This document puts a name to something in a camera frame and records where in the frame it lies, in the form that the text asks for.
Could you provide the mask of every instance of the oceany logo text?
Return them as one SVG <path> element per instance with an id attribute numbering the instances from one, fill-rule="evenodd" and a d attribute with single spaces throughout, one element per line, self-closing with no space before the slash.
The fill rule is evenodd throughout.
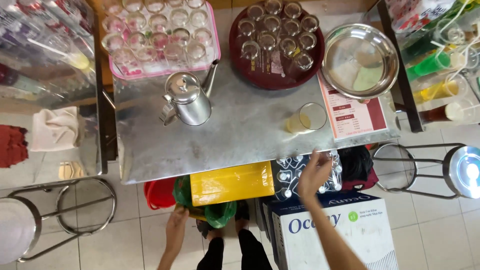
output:
<path id="1" fill-rule="evenodd" d="M 327 219 L 329 221 L 333 221 L 334 228 L 336 227 L 338 220 L 340 219 L 340 215 L 342 214 L 327 216 Z M 315 228 L 315 223 L 313 223 L 313 221 L 311 220 L 301 221 L 299 219 L 294 219 L 290 221 L 290 224 L 288 225 L 288 230 L 291 233 L 298 233 L 302 228 L 305 230 L 309 228 Z"/>
<path id="2" fill-rule="evenodd" d="M 370 199 L 370 196 L 362 195 L 362 196 L 359 196 L 358 198 L 349 198 L 349 199 L 343 199 L 343 200 L 330 200 L 330 201 L 328 202 L 328 204 L 331 205 L 331 204 L 345 203 L 345 202 L 358 201 L 358 200 L 366 200 L 366 199 Z"/>

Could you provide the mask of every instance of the metal stool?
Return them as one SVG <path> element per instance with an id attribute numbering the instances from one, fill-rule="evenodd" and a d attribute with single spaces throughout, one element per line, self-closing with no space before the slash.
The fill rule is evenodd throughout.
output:
<path id="1" fill-rule="evenodd" d="M 377 158 L 377 153 L 386 146 L 398 146 L 405 150 L 408 154 L 408 159 L 387 159 Z M 416 159 L 412 153 L 407 149 L 412 148 L 429 148 L 429 147 L 454 147 L 445 155 L 444 160 L 434 159 Z M 480 149 L 476 147 L 466 146 L 464 144 L 437 144 L 437 145 L 418 145 L 418 146 L 403 146 L 395 143 L 383 144 L 375 150 L 372 155 L 373 160 L 383 161 L 411 161 L 413 162 L 413 175 L 409 184 L 402 188 L 385 188 L 377 182 L 377 185 L 384 191 L 400 193 L 408 192 L 417 195 L 424 195 L 440 199 L 455 199 L 458 197 L 465 198 L 479 198 L 480 197 Z M 443 175 L 428 175 L 418 174 L 417 162 L 433 162 L 442 164 Z M 417 177 L 429 177 L 444 179 L 447 186 L 455 193 L 453 196 L 443 196 L 438 194 L 425 193 L 420 191 L 409 190 L 417 180 Z"/>
<path id="2" fill-rule="evenodd" d="M 97 181 L 102 184 L 104 187 L 108 189 L 110 195 L 108 197 L 98 199 L 95 201 L 91 201 L 88 203 L 80 204 L 75 207 L 70 207 L 66 209 L 61 209 L 60 204 L 63 199 L 63 195 L 67 191 L 69 187 L 74 187 L 79 181 L 87 181 L 93 180 Z M 38 212 L 37 207 L 28 199 L 18 196 L 18 194 L 32 192 L 32 191 L 40 191 L 40 190 L 47 190 L 57 187 L 63 187 L 60 190 L 60 193 L 57 197 L 57 203 L 55 207 L 55 212 L 48 213 L 45 215 L 40 215 Z M 113 206 L 112 211 L 108 219 L 103 223 L 100 227 L 87 231 L 87 232 L 79 232 L 78 230 L 69 227 L 65 224 L 63 219 L 61 218 L 61 214 L 66 212 L 74 211 L 83 207 L 87 207 L 93 204 L 97 204 L 108 199 L 112 199 Z M 0 198 L 0 265 L 7 264 L 13 261 L 18 262 L 27 262 L 33 259 L 36 259 L 74 239 L 77 239 L 80 236 L 87 236 L 97 233 L 104 229 L 108 223 L 113 218 L 115 214 L 115 210 L 117 209 L 117 196 L 115 195 L 115 191 L 110 186 L 110 184 L 100 178 L 86 178 L 86 179 L 79 179 L 75 180 L 68 184 L 54 184 L 54 185 L 46 185 L 42 187 L 33 187 L 33 188 L 26 188 L 18 191 L 14 191 L 10 193 L 7 197 Z M 57 217 L 57 221 L 60 224 L 60 227 L 64 231 L 69 234 L 73 234 L 73 236 L 69 239 L 66 239 L 52 247 L 45 249 L 29 258 L 23 257 L 28 251 L 32 250 L 32 248 L 37 243 L 38 239 L 40 238 L 41 230 L 42 230 L 42 221 L 46 220 L 51 217 Z"/>

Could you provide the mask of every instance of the menu card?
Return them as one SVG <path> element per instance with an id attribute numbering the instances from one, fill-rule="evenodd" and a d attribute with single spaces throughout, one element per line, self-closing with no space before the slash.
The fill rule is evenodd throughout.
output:
<path id="1" fill-rule="evenodd" d="M 328 118 L 333 129 L 334 139 L 344 139 L 387 129 L 384 112 L 378 98 L 360 103 L 336 91 L 318 72 Z"/>

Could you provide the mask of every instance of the teapot handle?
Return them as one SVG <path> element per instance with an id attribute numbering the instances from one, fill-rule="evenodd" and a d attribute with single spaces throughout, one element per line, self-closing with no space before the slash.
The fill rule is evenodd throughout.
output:
<path id="1" fill-rule="evenodd" d="M 175 122 L 178 119 L 176 114 L 174 114 L 172 116 L 168 116 L 168 114 L 172 110 L 174 110 L 174 108 L 173 108 L 172 104 L 170 104 L 170 103 L 167 103 L 165 106 L 163 106 L 162 112 L 160 114 L 160 120 L 162 120 L 163 126 L 167 126 L 167 125 Z"/>

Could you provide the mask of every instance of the oceany box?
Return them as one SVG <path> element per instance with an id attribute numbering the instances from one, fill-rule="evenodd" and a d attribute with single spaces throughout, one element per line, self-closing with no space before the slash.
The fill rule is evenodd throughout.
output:
<path id="1" fill-rule="evenodd" d="M 368 269 L 398 269 L 383 199 L 358 192 L 319 199 L 326 218 Z M 265 201 L 263 211 L 280 270 L 330 268 L 312 217 L 299 201 Z"/>

